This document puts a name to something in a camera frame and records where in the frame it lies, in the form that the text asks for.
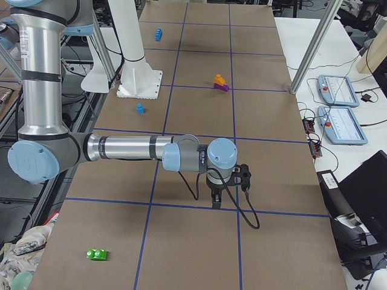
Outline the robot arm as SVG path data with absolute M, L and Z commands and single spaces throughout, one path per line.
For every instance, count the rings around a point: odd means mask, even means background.
M 24 125 L 7 159 L 20 178 L 40 183 L 87 161 L 161 161 L 173 172 L 206 176 L 212 206 L 241 182 L 237 148 L 226 138 L 202 144 L 193 135 L 100 136 L 72 133 L 62 120 L 60 37 L 66 29 L 90 35 L 91 1 L 11 1 L 11 18 L 19 27 Z

